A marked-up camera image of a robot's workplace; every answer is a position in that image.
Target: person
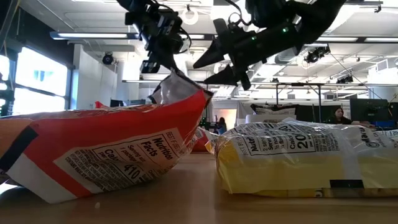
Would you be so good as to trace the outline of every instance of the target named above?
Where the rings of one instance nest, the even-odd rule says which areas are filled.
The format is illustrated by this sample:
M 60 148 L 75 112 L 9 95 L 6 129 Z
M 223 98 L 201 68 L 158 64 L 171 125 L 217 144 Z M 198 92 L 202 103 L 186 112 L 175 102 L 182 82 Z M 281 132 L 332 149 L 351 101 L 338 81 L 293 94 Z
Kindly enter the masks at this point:
M 367 128 L 373 128 L 374 126 L 369 123 L 361 123 L 359 121 L 352 121 L 346 117 L 344 117 L 344 111 L 342 108 L 337 108 L 335 112 L 325 121 L 326 124 L 353 124 L 353 125 L 361 125 Z
M 218 134 L 223 134 L 226 132 L 226 123 L 223 117 L 218 120 Z

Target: table surface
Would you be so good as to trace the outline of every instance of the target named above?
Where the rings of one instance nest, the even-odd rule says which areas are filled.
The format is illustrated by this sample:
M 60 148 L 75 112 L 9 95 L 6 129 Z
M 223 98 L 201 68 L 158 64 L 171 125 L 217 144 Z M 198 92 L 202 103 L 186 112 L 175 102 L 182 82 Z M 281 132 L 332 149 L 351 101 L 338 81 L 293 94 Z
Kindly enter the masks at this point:
M 0 223 L 394 223 L 396 198 L 266 198 L 221 190 L 208 154 L 130 189 L 50 205 L 23 188 L 0 195 Z

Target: robotic arm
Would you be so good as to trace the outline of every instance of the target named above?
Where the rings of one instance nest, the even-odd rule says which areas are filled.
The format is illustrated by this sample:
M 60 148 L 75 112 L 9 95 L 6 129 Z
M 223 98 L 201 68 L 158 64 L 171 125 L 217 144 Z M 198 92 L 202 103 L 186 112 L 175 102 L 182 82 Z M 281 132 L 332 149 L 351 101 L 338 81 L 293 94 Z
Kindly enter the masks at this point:
M 231 0 L 225 1 L 239 9 Z M 156 73 L 160 65 L 178 70 L 173 54 L 178 54 L 183 45 L 179 34 L 189 36 L 181 28 L 182 20 L 178 13 L 156 0 L 118 2 L 129 11 L 126 25 L 135 27 L 149 52 L 149 60 L 142 64 L 142 73 Z M 214 20 L 218 37 L 193 67 L 201 68 L 220 62 L 228 54 L 233 66 L 227 66 L 206 79 L 205 83 L 237 86 L 240 81 L 248 90 L 251 86 L 246 74 L 248 66 L 258 61 L 266 62 L 268 57 L 290 48 L 298 55 L 303 44 L 313 43 L 330 27 L 345 2 L 317 0 L 313 4 L 305 4 L 293 0 L 246 0 L 251 21 L 245 23 L 240 19 L 227 25 L 224 19 Z M 293 23 L 296 16 L 301 17 L 298 24 Z M 259 33 L 245 32 L 238 26 L 241 22 L 267 29 Z

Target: desk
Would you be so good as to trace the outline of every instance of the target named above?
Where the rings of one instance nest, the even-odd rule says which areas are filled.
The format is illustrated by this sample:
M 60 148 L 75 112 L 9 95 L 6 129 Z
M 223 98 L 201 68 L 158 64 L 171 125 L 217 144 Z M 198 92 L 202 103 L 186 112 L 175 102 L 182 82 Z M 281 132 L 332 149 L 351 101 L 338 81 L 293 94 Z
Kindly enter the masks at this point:
M 26 189 L 0 196 L 7 223 L 394 223 L 398 199 L 265 198 L 229 195 L 216 180 L 215 159 L 193 154 L 167 175 L 130 189 L 50 205 Z

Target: computer monitor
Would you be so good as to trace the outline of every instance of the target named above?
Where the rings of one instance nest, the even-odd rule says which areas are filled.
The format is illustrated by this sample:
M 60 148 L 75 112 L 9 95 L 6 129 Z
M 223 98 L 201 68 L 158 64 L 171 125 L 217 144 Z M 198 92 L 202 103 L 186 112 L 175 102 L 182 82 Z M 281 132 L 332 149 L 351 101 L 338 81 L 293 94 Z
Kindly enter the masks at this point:
M 389 121 L 387 100 L 350 99 L 351 120 L 353 121 Z

